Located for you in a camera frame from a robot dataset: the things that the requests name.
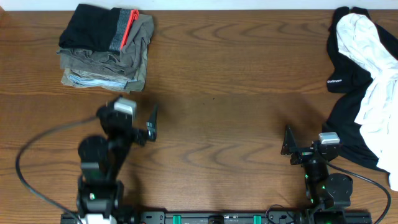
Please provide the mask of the black and white shirt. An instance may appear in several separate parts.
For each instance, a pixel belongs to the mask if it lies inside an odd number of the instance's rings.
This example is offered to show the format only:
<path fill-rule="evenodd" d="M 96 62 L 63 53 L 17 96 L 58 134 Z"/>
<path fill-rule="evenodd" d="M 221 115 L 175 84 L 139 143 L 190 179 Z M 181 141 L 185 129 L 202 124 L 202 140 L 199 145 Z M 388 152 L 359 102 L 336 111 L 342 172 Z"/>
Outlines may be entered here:
<path fill-rule="evenodd" d="M 367 9 L 339 7 L 326 49 L 335 68 L 326 81 L 341 93 L 324 132 L 336 132 L 339 155 L 386 172 L 397 190 L 397 37 L 373 22 Z"/>

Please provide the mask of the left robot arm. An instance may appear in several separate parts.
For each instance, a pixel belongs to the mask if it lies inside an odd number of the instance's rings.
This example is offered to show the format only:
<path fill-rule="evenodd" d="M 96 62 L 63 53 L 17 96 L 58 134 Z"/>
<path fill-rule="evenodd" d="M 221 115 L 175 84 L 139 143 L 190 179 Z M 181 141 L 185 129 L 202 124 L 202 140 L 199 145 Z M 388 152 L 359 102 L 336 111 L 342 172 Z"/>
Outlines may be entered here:
<path fill-rule="evenodd" d="M 124 184 L 117 179 L 131 146 L 156 141 L 155 106 L 146 129 L 132 126 L 133 115 L 122 103 L 102 106 L 96 113 L 106 137 L 89 136 L 78 147 L 81 176 L 76 205 L 80 223 L 139 223 L 140 216 L 130 205 L 123 205 Z"/>

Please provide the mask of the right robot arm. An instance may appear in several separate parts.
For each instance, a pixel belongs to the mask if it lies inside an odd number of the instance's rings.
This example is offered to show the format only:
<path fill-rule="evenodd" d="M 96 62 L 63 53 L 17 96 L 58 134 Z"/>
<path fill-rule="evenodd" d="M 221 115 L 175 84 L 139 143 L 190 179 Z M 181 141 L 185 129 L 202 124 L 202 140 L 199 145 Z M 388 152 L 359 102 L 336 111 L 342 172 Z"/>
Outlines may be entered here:
<path fill-rule="evenodd" d="M 351 205 L 353 180 L 329 173 L 330 161 L 338 157 L 341 140 L 335 132 L 320 133 L 308 147 L 299 147 L 290 126 L 285 127 L 281 154 L 305 172 L 306 196 L 312 207 L 297 212 L 292 223 L 346 223 L 344 209 Z"/>

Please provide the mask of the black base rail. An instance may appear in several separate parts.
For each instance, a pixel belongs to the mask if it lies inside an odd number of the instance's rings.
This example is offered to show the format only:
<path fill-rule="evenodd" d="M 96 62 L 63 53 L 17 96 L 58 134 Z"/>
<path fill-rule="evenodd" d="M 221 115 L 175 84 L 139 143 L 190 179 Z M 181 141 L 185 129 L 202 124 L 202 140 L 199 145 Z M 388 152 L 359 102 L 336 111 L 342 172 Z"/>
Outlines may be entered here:
<path fill-rule="evenodd" d="M 368 212 L 317 212 L 308 217 L 300 212 L 271 210 L 264 213 L 143 212 L 139 218 L 115 216 L 104 218 L 101 214 L 94 214 L 81 218 L 79 222 L 82 224 L 371 224 L 373 221 Z"/>

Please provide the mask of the folded grey-brown trousers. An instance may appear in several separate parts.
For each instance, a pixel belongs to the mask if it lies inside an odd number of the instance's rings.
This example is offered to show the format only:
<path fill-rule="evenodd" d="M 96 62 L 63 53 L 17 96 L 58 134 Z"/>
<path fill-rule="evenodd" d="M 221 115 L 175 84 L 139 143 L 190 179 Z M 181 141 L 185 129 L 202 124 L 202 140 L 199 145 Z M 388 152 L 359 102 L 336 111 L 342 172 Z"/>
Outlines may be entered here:
<path fill-rule="evenodd" d="M 60 67 L 84 76 L 105 79 L 134 80 L 147 62 L 147 46 L 154 32 L 154 20 L 141 14 L 134 21 L 126 45 L 120 52 L 95 52 L 85 49 L 59 49 Z"/>

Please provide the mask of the black leggings with red waistband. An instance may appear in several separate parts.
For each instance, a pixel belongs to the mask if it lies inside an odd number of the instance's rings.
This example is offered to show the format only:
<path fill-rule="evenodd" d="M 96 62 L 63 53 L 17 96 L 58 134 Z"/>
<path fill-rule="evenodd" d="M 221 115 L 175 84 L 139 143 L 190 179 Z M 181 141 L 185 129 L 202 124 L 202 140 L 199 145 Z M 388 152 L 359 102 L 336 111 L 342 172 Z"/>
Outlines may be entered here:
<path fill-rule="evenodd" d="M 119 52 L 126 45 L 133 22 L 138 18 L 137 9 L 104 9 L 79 4 L 58 45 L 61 48 Z"/>

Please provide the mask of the folded light blue garment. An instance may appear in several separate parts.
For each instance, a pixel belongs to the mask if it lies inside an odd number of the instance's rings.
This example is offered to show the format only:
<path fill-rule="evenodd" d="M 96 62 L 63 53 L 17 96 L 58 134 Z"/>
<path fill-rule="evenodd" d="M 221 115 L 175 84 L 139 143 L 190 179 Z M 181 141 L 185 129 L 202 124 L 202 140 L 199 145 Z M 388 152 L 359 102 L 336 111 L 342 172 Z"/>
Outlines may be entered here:
<path fill-rule="evenodd" d="M 79 77 L 78 75 L 70 74 L 67 78 L 74 84 L 85 87 L 111 87 L 111 88 L 125 88 L 129 83 L 128 81 L 114 81 L 107 79 L 89 79 L 84 77 Z"/>

